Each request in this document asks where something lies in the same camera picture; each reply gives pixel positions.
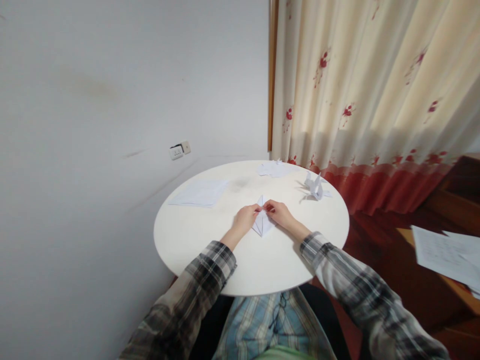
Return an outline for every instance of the round white table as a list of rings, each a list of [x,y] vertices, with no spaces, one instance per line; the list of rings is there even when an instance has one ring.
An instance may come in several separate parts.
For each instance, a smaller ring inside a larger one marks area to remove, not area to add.
[[[163,262],[177,276],[212,241],[220,240],[231,227],[235,214],[245,205],[265,199],[283,202],[292,215],[311,231],[320,231],[333,245],[342,248],[349,232],[349,213],[342,196],[323,183],[332,197],[320,201],[303,187],[308,170],[280,178],[259,176],[265,160],[239,161],[206,170],[185,181],[165,200],[155,219],[153,237]],[[314,180],[317,176],[311,173]],[[169,205],[169,200],[195,180],[228,180],[228,187],[212,208]],[[253,229],[234,251],[237,268],[221,292],[229,296],[255,296],[285,291],[311,280],[314,272],[300,256],[300,246],[279,226],[265,237]]]

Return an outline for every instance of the wall switch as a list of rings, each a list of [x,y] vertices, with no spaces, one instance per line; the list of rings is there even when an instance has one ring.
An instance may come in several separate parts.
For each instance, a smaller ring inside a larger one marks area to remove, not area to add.
[[[168,151],[170,152],[170,157],[172,160],[181,158],[184,155],[184,151],[182,150],[182,145],[180,144],[172,146],[170,149],[168,149]]]
[[[183,149],[183,152],[185,154],[190,154],[190,152],[192,151],[192,150],[190,150],[189,142],[186,141],[186,140],[181,143],[181,148]]]

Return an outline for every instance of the stack of paper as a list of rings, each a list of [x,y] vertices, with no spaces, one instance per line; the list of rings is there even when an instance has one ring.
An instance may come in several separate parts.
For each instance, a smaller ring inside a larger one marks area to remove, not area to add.
[[[419,265],[467,285],[480,299],[480,239],[412,226]]]
[[[260,176],[270,175],[272,178],[281,178],[298,170],[295,166],[285,166],[283,162],[277,160],[260,164],[256,172]]]
[[[197,180],[188,184],[168,203],[170,205],[212,208],[222,196],[228,181]]]
[[[265,202],[265,197],[262,195],[258,199],[257,204],[263,207]],[[260,211],[260,213],[256,216],[255,223],[251,228],[263,238],[270,231],[270,229],[275,226],[275,224],[275,221],[270,219],[265,210],[262,209],[262,211]]]

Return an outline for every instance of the right hand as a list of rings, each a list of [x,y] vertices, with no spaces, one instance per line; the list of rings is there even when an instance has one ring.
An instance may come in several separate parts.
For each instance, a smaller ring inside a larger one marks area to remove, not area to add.
[[[310,234],[310,230],[293,217],[283,202],[268,200],[263,204],[263,209],[273,221],[287,230],[298,242],[301,243]]]
[[[268,200],[263,204],[263,209],[268,217],[272,218],[282,228],[288,230],[296,221],[290,213],[289,208],[283,202]]]

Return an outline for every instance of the plaid shirt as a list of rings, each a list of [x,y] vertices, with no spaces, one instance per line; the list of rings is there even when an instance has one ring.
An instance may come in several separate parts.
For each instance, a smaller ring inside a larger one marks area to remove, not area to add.
[[[300,252],[325,289],[368,336],[374,359],[449,359],[369,266],[313,232]],[[187,359],[207,311],[232,275],[236,259],[212,241],[161,296],[134,331],[120,359]]]

